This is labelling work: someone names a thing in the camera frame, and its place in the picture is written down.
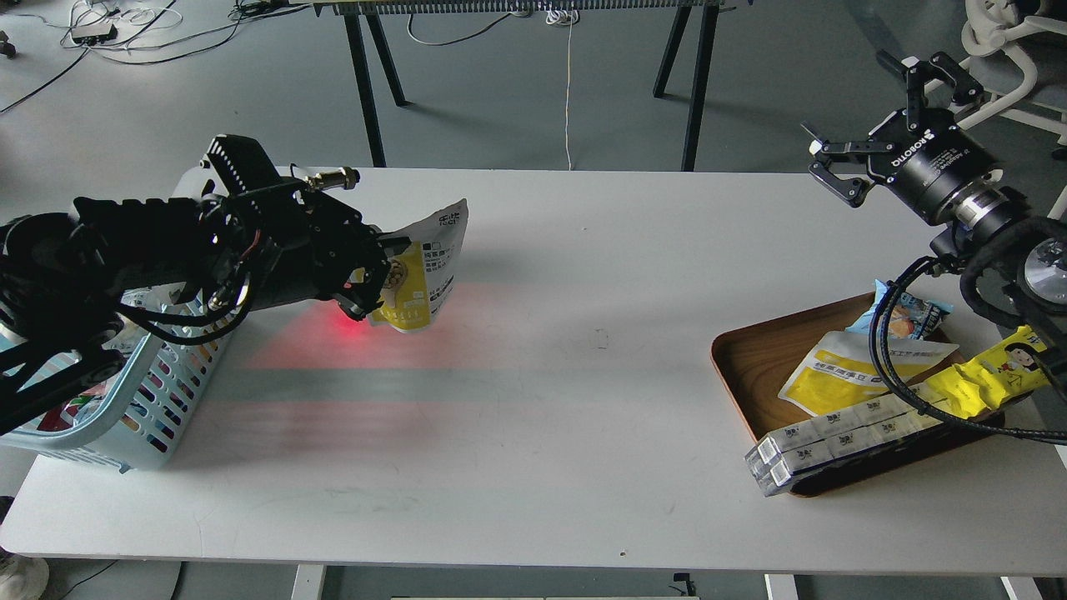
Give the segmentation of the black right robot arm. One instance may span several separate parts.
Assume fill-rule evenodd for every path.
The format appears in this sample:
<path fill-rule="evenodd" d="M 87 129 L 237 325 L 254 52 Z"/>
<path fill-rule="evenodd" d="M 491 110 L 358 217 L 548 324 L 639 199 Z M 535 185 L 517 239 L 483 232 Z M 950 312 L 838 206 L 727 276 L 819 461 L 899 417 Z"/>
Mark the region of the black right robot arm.
<path fill-rule="evenodd" d="M 939 263 L 957 274 L 965 303 L 992 323 L 1028 323 L 1044 341 L 1037 363 L 1064 378 L 1064 224 L 1030 212 L 1024 195 L 1001 187 L 1001 162 L 957 124 L 947 107 L 931 107 L 930 81 L 947 83 L 954 108 L 980 99 L 983 86 L 944 52 L 929 61 L 878 64 L 904 84 L 906 106 L 883 119 L 865 140 L 815 137 L 810 173 L 839 200 L 858 208 L 874 185 L 891 191 L 931 227 Z"/>

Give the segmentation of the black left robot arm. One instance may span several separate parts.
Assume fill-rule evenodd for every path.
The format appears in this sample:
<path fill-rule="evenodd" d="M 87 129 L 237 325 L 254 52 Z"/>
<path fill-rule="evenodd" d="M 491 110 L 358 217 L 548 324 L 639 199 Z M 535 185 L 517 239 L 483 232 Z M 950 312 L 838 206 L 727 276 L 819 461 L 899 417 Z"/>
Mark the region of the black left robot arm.
<path fill-rule="evenodd" d="M 259 141 L 216 136 L 200 198 L 76 198 L 71 212 L 3 227 L 3 433 L 123 368 L 107 341 L 123 319 L 171 344 L 224 337 L 251 311 L 337 301 L 353 320 L 381 307 L 391 259 L 411 240 L 330 198 L 354 168 L 283 176 Z"/>

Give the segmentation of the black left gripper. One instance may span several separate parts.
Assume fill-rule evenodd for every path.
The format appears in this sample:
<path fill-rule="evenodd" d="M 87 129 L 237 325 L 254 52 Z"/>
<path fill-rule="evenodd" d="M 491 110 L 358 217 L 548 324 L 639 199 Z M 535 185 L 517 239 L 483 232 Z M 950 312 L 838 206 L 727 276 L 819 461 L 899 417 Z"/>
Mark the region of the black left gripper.
<path fill-rule="evenodd" d="M 271 231 L 278 259 L 257 277 L 251 309 L 333 299 L 347 318 L 362 322 L 383 304 L 391 259 L 404 254 L 411 237 L 384 234 L 323 192 L 301 192 L 297 205 L 296 242 L 283 243 Z"/>

